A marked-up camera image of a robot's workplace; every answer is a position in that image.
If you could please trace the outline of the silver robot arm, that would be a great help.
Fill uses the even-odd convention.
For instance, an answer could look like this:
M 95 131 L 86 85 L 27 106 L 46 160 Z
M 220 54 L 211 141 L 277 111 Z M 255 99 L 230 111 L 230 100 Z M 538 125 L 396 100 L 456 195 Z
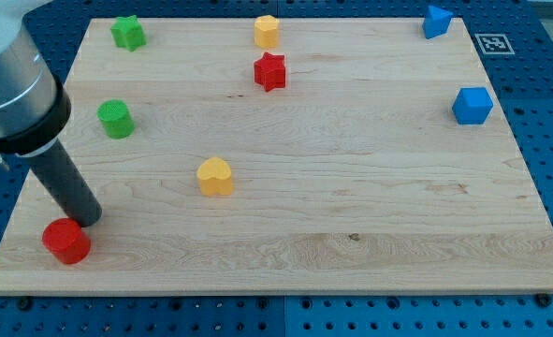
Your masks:
M 47 150 L 65 127 L 70 101 L 23 17 L 51 0 L 0 0 L 0 167 L 3 154 Z

